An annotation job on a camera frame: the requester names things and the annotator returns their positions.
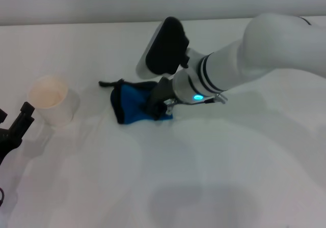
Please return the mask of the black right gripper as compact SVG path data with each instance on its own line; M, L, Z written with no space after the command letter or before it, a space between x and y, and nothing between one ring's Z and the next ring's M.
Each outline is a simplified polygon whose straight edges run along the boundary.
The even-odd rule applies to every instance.
M175 99L172 80L162 77L157 85L151 90L144 112L149 116L154 116L154 119L161 120L166 115L168 105L166 101Z

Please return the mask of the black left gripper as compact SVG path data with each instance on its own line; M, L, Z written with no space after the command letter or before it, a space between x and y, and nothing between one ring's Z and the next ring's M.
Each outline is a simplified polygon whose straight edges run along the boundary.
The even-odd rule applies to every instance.
M4 158L14 149L17 149L22 143L22 137L31 126L34 118L32 114L35 108L28 102L25 102L20 109L20 114L10 127L10 131L7 129L1 129L1 143L0 143L0 164L2 164ZM0 109L0 123L3 123L7 117L7 114Z

